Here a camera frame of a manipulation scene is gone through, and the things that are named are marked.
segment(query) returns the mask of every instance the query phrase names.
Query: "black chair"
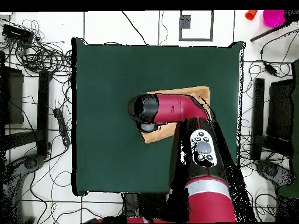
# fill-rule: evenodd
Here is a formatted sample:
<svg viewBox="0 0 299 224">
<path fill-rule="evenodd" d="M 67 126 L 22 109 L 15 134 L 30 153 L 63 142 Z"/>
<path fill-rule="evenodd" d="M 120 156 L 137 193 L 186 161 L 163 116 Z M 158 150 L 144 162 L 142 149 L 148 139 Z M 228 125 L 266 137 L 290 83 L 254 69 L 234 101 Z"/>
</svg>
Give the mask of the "black chair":
<svg viewBox="0 0 299 224">
<path fill-rule="evenodd" d="M 259 160 L 263 148 L 270 149 L 288 158 L 293 154 L 291 144 L 293 130 L 291 94 L 294 88 L 294 79 L 271 84 L 267 135 L 263 135 L 265 84 L 263 79 L 255 79 L 253 83 L 251 160 Z"/>
<path fill-rule="evenodd" d="M 268 160 L 261 160 L 262 148 L 293 157 L 291 143 L 293 133 L 294 104 L 291 94 L 295 89 L 295 76 L 290 80 L 273 82 L 269 90 L 269 117 L 266 135 L 263 135 L 263 108 L 265 84 L 257 79 L 253 84 L 252 145 L 250 157 L 255 160 L 257 172 L 272 182 L 277 195 L 276 222 L 299 222 L 299 199 L 284 197 L 278 193 L 282 186 L 294 184 L 293 167 L 290 170 Z"/>
<path fill-rule="evenodd" d="M 26 176 L 37 171 L 44 164 L 50 143 L 48 142 L 48 93 L 51 74 L 39 73 L 37 102 L 37 130 L 5 135 L 5 124 L 22 120 L 22 108 L 11 100 L 9 70 L 5 66 L 5 54 L 0 52 L 0 222 L 24 223 L 22 216 L 22 187 Z M 11 118 L 13 108 L 20 110 L 19 118 Z M 27 155 L 9 164 L 6 151 L 36 142 L 37 153 Z"/>
</svg>

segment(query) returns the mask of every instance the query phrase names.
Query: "black cable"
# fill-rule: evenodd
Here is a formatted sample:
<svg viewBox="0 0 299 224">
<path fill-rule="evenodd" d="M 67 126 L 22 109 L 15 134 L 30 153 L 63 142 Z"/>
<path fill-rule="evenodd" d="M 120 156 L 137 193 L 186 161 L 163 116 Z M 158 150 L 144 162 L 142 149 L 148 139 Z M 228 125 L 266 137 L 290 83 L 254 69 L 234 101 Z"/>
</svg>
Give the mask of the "black cable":
<svg viewBox="0 0 299 224">
<path fill-rule="evenodd" d="M 126 203 L 126 193 L 121 193 L 120 196 L 123 200 L 122 202 L 122 207 L 121 209 L 119 210 L 119 212 L 116 214 L 116 216 L 119 216 L 119 213 L 121 212 L 121 215 L 122 216 L 126 216 L 127 215 L 127 203 Z"/>
<path fill-rule="evenodd" d="M 26 119 L 27 119 L 27 121 L 28 121 L 29 126 L 31 127 L 31 130 L 34 132 L 34 129 L 33 129 L 32 125 L 31 125 L 31 123 L 30 123 L 30 121 L 29 121 L 29 119 L 28 119 L 27 114 L 26 114 L 20 107 L 18 107 L 17 105 L 13 104 L 11 101 L 10 101 L 10 103 L 11 103 L 11 105 L 15 106 L 17 109 L 19 109 L 19 110 L 22 111 L 22 113 L 25 115 L 25 117 L 26 117 Z"/>
<path fill-rule="evenodd" d="M 97 216 L 97 217 L 99 217 L 99 218 L 103 218 L 102 216 L 93 213 L 90 209 L 87 209 L 87 208 L 80 208 L 80 209 L 77 209 L 76 211 L 65 212 L 65 213 L 60 214 L 60 215 L 58 216 L 58 218 L 54 221 L 54 224 L 58 223 L 57 221 L 58 221 L 58 219 L 59 219 L 62 215 L 74 214 L 74 213 L 76 213 L 76 212 L 82 211 L 83 209 L 85 209 L 86 211 L 88 211 L 89 213 L 91 213 L 91 214 L 94 215 L 94 216 Z"/>
<path fill-rule="evenodd" d="M 157 45 L 160 44 L 160 14 L 161 14 L 161 11 L 159 10 L 159 16 L 158 16 L 158 42 L 157 42 Z"/>
<path fill-rule="evenodd" d="M 269 160 L 274 154 L 275 152 L 272 152 L 265 160 Z"/>
<path fill-rule="evenodd" d="M 59 155 L 57 155 L 57 156 L 54 156 L 54 157 L 52 157 L 51 158 L 51 160 L 53 160 L 54 158 L 56 158 L 56 157 L 58 157 L 58 156 L 60 156 L 60 155 L 63 155 L 66 151 L 68 150 L 68 148 L 65 148 L 64 149 L 64 151 L 62 152 L 62 153 L 60 153 Z M 49 171 L 42 177 L 42 178 L 40 178 L 34 185 L 32 185 L 32 187 L 34 187 L 40 180 L 42 180 L 47 174 L 49 173 Z M 22 194 L 22 196 L 24 196 L 28 191 L 29 191 L 30 189 L 28 189 L 27 191 L 25 191 L 23 194 Z"/>
<path fill-rule="evenodd" d="M 271 195 L 271 194 L 269 194 L 269 193 L 261 193 L 261 194 L 259 194 L 259 195 L 255 198 L 255 202 L 254 202 L 255 211 L 256 211 L 256 214 L 257 214 L 257 216 L 258 216 L 260 222 L 263 222 L 263 220 L 262 220 L 262 219 L 260 218 L 260 216 L 259 216 L 259 215 L 262 214 L 262 213 L 258 211 L 257 200 L 258 200 L 259 197 L 264 196 L 264 195 L 267 195 L 267 196 L 269 196 L 269 197 L 272 197 L 272 198 L 276 201 L 276 197 L 274 197 L 273 195 Z M 260 207 L 260 208 L 262 209 L 262 211 L 263 211 L 264 214 L 265 214 L 265 212 L 267 212 L 268 214 L 270 214 L 270 215 L 273 216 L 274 218 L 276 217 L 276 213 L 275 213 L 274 208 L 273 208 L 272 206 L 267 205 L 267 209 L 268 209 L 268 211 L 266 211 L 266 210 L 265 210 L 264 208 L 262 208 L 262 207 Z"/>
<path fill-rule="evenodd" d="M 66 187 L 66 186 L 69 186 L 69 185 L 71 184 L 71 183 L 69 183 L 69 184 L 67 184 L 67 185 L 59 185 L 59 184 L 57 184 L 57 183 L 55 182 L 55 180 L 56 180 L 56 178 L 57 178 L 58 176 L 53 180 L 52 175 L 51 175 L 51 169 L 50 169 L 50 166 L 51 166 L 51 161 L 49 162 L 49 171 L 48 171 L 48 172 L 49 172 L 49 175 L 50 175 L 50 178 L 51 178 L 53 184 L 55 184 L 55 185 L 57 185 L 57 186 L 59 186 L 59 187 Z M 71 174 L 71 173 L 68 172 L 68 171 L 62 171 L 60 174 L 62 174 L 62 173 L 69 173 L 69 174 Z"/>
<path fill-rule="evenodd" d="M 69 123 L 69 121 L 71 121 L 71 120 L 72 120 L 72 118 L 70 118 L 70 119 L 67 121 L 67 123 L 66 123 L 66 126 L 67 126 L 67 127 L 69 127 L 69 124 L 68 124 L 68 123 Z"/>
<path fill-rule="evenodd" d="M 103 43 L 102 45 L 107 45 L 107 44 L 115 44 L 115 45 L 120 45 L 118 42 L 113 42 L 113 41 L 108 41 Z"/>
<path fill-rule="evenodd" d="M 282 62 L 280 63 L 279 72 L 277 72 L 277 71 L 275 70 L 275 68 L 272 66 L 272 64 L 274 64 L 273 62 L 267 62 L 267 61 L 265 61 L 265 60 L 263 59 L 263 50 L 264 50 L 264 48 L 265 48 L 269 43 L 271 43 L 272 41 L 278 40 L 278 39 L 280 39 L 280 38 L 282 38 L 282 37 L 284 37 L 284 36 L 286 36 L 286 35 L 288 35 L 288 34 L 290 34 L 290 33 L 294 33 L 294 32 L 296 32 L 296 34 L 295 34 L 295 36 L 293 37 L 293 39 L 292 39 L 290 45 L 288 46 L 287 52 L 286 52 L 286 54 L 285 54 L 285 56 L 284 56 Z M 285 77 L 285 76 L 288 75 L 288 73 L 290 72 L 290 66 L 289 66 L 289 64 L 287 64 L 287 65 L 288 65 L 288 73 L 287 73 L 287 74 L 285 74 L 284 72 L 281 71 L 281 66 L 282 66 L 282 63 L 284 62 L 284 60 L 286 59 L 286 56 L 287 56 L 287 54 L 288 54 L 288 51 L 290 50 L 290 47 L 291 47 L 291 45 L 292 45 L 292 43 L 293 43 L 293 41 L 294 41 L 294 39 L 296 38 L 296 36 L 297 36 L 298 33 L 299 33 L 299 29 L 295 29 L 295 30 L 293 30 L 293 31 L 287 32 L 287 33 L 285 33 L 285 34 L 279 36 L 278 38 L 274 38 L 273 40 L 268 41 L 268 42 L 262 47 L 262 49 L 261 49 L 261 51 L 260 51 L 260 59 L 262 60 L 264 66 L 265 66 L 265 69 L 266 69 L 270 74 L 272 74 L 272 75 L 274 75 L 274 76 L 276 76 L 276 77 L 279 77 L 279 78 L 283 78 L 283 77 Z M 280 74 L 281 72 L 284 74 L 284 76 L 277 76 L 277 74 Z"/>
<path fill-rule="evenodd" d="M 39 42 L 39 40 L 43 39 L 44 34 L 41 36 L 40 34 L 42 32 L 36 30 L 36 27 L 28 29 L 21 25 L 15 26 L 34 33 L 33 42 L 31 44 L 26 44 L 25 46 L 24 44 L 17 42 L 17 47 L 15 48 L 16 58 L 25 69 L 35 73 L 37 73 L 38 70 L 42 71 L 47 69 L 55 74 L 56 72 L 61 71 L 61 68 L 70 65 L 70 52 L 67 53 L 68 55 L 64 55 L 63 50 L 54 43 Z M 31 48 L 35 53 L 27 54 L 26 50 L 28 48 Z"/>
<path fill-rule="evenodd" d="M 66 151 L 68 151 L 68 148 L 69 148 L 69 147 L 65 148 L 64 151 L 63 151 L 62 153 L 60 153 L 59 155 L 55 155 L 54 157 L 51 157 L 50 159 L 45 160 L 44 162 L 45 162 L 45 163 L 46 163 L 46 162 L 49 162 L 49 161 L 51 161 L 51 160 L 53 160 L 53 159 L 59 157 L 60 155 L 63 155 Z"/>
<path fill-rule="evenodd" d="M 81 196 L 81 210 L 80 210 L 80 224 L 82 224 L 82 213 L 83 213 L 83 196 Z"/>
<path fill-rule="evenodd" d="M 27 155 L 27 153 L 28 153 L 29 151 L 31 151 L 31 150 L 34 149 L 34 148 L 36 148 L 36 146 L 34 146 L 33 148 L 27 150 L 26 153 L 24 154 L 24 157 Z"/>
<path fill-rule="evenodd" d="M 167 29 L 167 27 L 165 27 L 164 26 L 164 24 L 163 24 L 163 16 L 164 16 L 164 11 L 162 12 L 162 18 L 161 18 L 161 24 L 163 25 L 163 27 L 166 29 L 166 31 L 167 31 L 167 35 L 166 35 L 166 38 L 165 38 L 165 40 L 162 40 L 160 43 L 159 43 L 159 46 L 161 45 L 161 43 L 162 42 L 164 42 L 164 41 L 166 41 L 167 40 L 167 37 L 168 37 L 168 29 Z"/>
<path fill-rule="evenodd" d="M 21 99 L 26 99 L 26 98 L 30 98 L 32 99 L 33 102 L 26 102 L 26 101 L 22 101 Z M 26 103 L 26 104 L 35 104 L 35 105 L 41 105 L 41 106 L 44 106 L 44 107 L 48 107 L 50 110 L 53 111 L 53 108 L 49 107 L 49 106 L 46 106 L 46 105 L 43 105 L 43 104 L 40 104 L 40 103 L 36 103 L 33 96 L 30 95 L 30 96 L 25 96 L 25 97 L 21 97 L 21 98 L 11 98 L 11 99 L 14 99 L 14 100 L 19 100 L 20 102 L 22 103 Z"/>
<path fill-rule="evenodd" d="M 264 71 L 262 71 L 262 67 L 261 67 L 260 65 L 254 65 L 254 66 L 252 66 L 254 63 L 255 63 L 255 62 L 252 62 L 252 63 L 250 64 L 250 66 L 249 66 L 248 72 L 249 72 L 249 75 L 250 75 L 250 83 L 249 83 L 248 86 L 247 86 L 247 90 L 243 92 L 243 93 L 246 93 L 247 96 L 248 96 L 249 98 L 251 98 L 251 97 L 248 95 L 248 91 L 249 91 L 249 90 L 251 89 L 251 87 L 252 87 L 253 80 L 255 80 L 255 79 L 259 76 L 260 73 L 264 72 Z M 252 72 L 251 72 L 251 69 L 252 69 L 253 67 L 259 67 L 259 68 L 260 68 L 260 71 L 257 72 L 257 73 L 252 73 Z"/>
<path fill-rule="evenodd" d="M 251 207 L 253 207 L 253 196 L 251 195 L 251 193 L 247 190 L 247 193 L 249 194 L 250 198 L 250 202 L 251 202 Z"/>
<path fill-rule="evenodd" d="M 56 209 L 56 206 L 55 206 L 55 209 L 52 211 L 52 207 L 54 207 L 54 204 L 56 205 L 56 203 L 53 203 L 53 187 L 54 187 L 54 185 L 56 184 L 56 185 L 58 185 L 55 181 L 56 181 L 56 179 L 61 175 L 61 174 L 63 174 L 63 173 L 69 173 L 69 174 L 71 174 L 70 172 L 68 172 L 68 171 L 62 171 L 62 172 L 60 172 L 56 177 L 55 177 L 55 179 L 53 180 L 53 184 L 52 184 L 52 188 L 51 188 L 51 215 L 47 218 L 47 219 L 49 219 L 51 216 L 52 216 L 52 218 L 53 218 L 53 222 L 55 221 L 55 209 Z M 66 187 L 66 186 L 69 186 L 71 183 L 69 183 L 69 184 L 67 184 L 67 185 L 58 185 L 59 187 Z"/>
<path fill-rule="evenodd" d="M 281 164 L 281 163 L 283 163 L 283 160 L 284 160 L 284 155 L 283 155 L 283 157 L 282 157 L 282 159 L 281 159 L 281 162 L 277 162 L 277 164 Z"/>
<path fill-rule="evenodd" d="M 55 212 L 55 210 L 56 210 L 56 206 L 57 206 L 56 203 L 53 203 L 53 204 L 52 204 L 52 206 L 51 206 L 51 215 L 49 215 L 48 218 L 47 218 L 46 220 L 44 220 L 41 224 L 44 224 L 44 223 L 45 223 L 51 216 L 52 216 L 53 218 L 55 217 L 55 216 L 54 216 L 54 212 Z"/>
<path fill-rule="evenodd" d="M 44 213 L 46 212 L 46 210 L 48 208 L 48 204 L 43 199 L 41 199 L 37 195 L 35 195 L 35 193 L 32 191 L 32 184 L 34 182 L 34 179 L 35 179 L 35 171 L 33 172 L 33 180 L 31 181 L 29 190 L 31 191 L 31 193 L 32 193 L 33 196 L 35 196 L 38 200 L 40 200 L 41 202 L 45 203 L 45 205 L 46 205 L 46 208 L 44 209 L 43 213 L 40 215 L 39 219 L 37 220 L 36 224 L 39 224 L 41 217 L 44 215 Z"/>
<path fill-rule="evenodd" d="M 140 37 L 142 38 L 144 44 L 146 44 L 148 46 L 148 44 L 145 42 L 145 40 L 144 40 L 143 36 L 141 35 L 141 33 L 136 29 L 136 27 L 133 25 L 133 23 L 131 22 L 131 20 L 129 19 L 129 17 L 126 15 L 126 13 L 124 13 L 123 11 L 122 11 L 122 13 L 128 19 L 128 21 L 130 22 L 130 24 L 132 25 L 132 27 L 136 30 L 136 32 L 140 35 Z"/>
</svg>

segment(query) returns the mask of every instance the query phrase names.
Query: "tangled wires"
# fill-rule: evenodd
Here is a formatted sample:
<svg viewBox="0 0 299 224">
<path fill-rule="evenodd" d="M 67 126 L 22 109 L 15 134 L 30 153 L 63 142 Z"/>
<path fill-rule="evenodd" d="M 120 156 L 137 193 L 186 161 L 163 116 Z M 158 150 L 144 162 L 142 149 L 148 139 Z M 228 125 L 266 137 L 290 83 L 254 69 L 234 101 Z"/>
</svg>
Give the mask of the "tangled wires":
<svg viewBox="0 0 299 224">
<path fill-rule="evenodd" d="M 30 28 L 25 26 L 28 22 L 30 23 Z M 5 46 L 3 48 L 15 50 L 15 56 L 19 61 L 18 65 L 23 66 L 26 72 L 38 73 L 47 70 L 53 75 L 61 76 L 62 74 L 59 72 L 63 72 L 63 75 L 68 75 L 66 69 L 71 66 L 71 50 L 64 54 L 63 50 L 55 43 L 42 42 L 44 34 L 39 30 L 39 24 L 35 20 L 24 20 L 22 25 L 11 22 L 10 24 L 33 34 L 32 42 L 26 44 L 9 37 L 5 38 Z"/>
</svg>

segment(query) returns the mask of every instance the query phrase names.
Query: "green table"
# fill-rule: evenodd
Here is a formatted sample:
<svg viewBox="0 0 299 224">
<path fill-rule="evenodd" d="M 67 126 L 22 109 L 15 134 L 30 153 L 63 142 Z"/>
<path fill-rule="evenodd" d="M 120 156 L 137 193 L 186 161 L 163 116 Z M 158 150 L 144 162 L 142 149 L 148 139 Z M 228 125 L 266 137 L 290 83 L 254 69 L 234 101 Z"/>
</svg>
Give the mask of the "green table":
<svg viewBox="0 0 299 224">
<path fill-rule="evenodd" d="M 127 111 L 132 96 L 154 90 L 210 87 L 211 108 L 236 162 L 243 49 L 243 43 L 146 47 L 86 45 L 76 39 L 77 190 L 169 191 L 172 137 L 145 144 Z"/>
</svg>

